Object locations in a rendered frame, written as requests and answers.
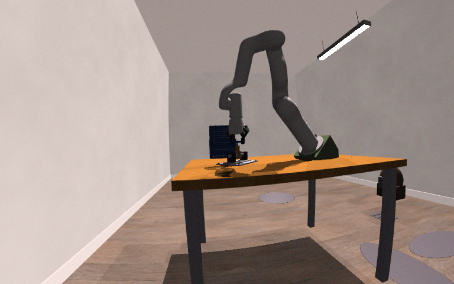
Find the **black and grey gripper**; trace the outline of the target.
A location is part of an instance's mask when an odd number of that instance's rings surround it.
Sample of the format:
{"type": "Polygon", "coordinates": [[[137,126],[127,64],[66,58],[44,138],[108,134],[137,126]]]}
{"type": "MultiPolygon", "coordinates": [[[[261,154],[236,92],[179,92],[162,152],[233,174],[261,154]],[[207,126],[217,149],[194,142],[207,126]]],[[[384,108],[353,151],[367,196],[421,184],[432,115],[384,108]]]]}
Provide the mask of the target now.
{"type": "Polygon", "coordinates": [[[248,134],[248,130],[245,129],[243,118],[231,118],[229,120],[228,131],[226,132],[227,136],[230,138],[230,144],[232,143],[233,136],[240,134],[241,135],[241,144],[245,144],[245,137],[248,134]]]}

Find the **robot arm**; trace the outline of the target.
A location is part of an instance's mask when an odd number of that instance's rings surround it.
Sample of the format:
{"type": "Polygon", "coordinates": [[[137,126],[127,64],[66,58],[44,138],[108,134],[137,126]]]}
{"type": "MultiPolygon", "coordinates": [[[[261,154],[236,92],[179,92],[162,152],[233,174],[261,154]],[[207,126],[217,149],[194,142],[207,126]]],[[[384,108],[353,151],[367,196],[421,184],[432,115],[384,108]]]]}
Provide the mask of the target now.
{"type": "Polygon", "coordinates": [[[230,118],[243,117],[242,95],[230,93],[236,88],[247,85],[253,55],[266,50],[272,80],[273,108],[299,142],[299,153],[306,156],[318,151],[324,140],[321,136],[313,134],[296,104],[288,97],[287,66],[281,47],[285,39],[281,30],[268,30],[242,41],[234,79],[222,89],[219,108],[229,110],[230,118]]]}

